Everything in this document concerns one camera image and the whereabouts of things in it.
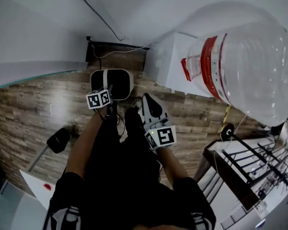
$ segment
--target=transparent plastic jug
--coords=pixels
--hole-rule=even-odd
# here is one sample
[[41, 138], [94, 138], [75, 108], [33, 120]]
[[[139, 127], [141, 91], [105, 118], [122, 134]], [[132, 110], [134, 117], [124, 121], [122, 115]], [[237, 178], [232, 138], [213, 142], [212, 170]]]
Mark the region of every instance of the transparent plastic jug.
[[262, 124], [288, 118], [288, 32], [275, 20], [199, 39], [187, 69], [197, 87]]

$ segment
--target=wooden floor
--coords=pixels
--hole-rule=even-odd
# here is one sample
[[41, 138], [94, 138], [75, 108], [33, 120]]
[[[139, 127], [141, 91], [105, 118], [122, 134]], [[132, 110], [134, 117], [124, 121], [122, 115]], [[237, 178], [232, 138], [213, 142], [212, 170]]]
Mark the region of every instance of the wooden floor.
[[[128, 49], [101, 46], [96, 52], [101, 56], [113, 50]], [[171, 148], [193, 176], [204, 146], [219, 139], [227, 105], [215, 98], [171, 93], [170, 89], [145, 79], [142, 74], [145, 55], [145, 50], [138, 50], [113, 53], [102, 59], [103, 68], [124, 68], [134, 74], [134, 90], [130, 98], [119, 103], [119, 112], [123, 116], [134, 98], [145, 92], [162, 99], [176, 125], [178, 142]], [[90, 92], [90, 74], [97, 69], [99, 61], [94, 59], [85, 70], [41, 77], [0, 90], [0, 164], [10, 182], [31, 193], [19, 169], [25, 169], [36, 151], [42, 149], [47, 139], [60, 128], [74, 127], [76, 133], [81, 133], [92, 115], [87, 109], [85, 95]], [[231, 108], [227, 121], [237, 126], [243, 117], [243, 113]], [[252, 135], [257, 128], [258, 123], [247, 117], [238, 135], [242, 138]], [[119, 133], [123, 132], [122, 126], [118, 129]], [[48, 150], [33, 173], [55, 183], [65, 168], [73, 143], [74, 140], [60, 154]], [[163, 173], [161, 182], [167, 184]]]

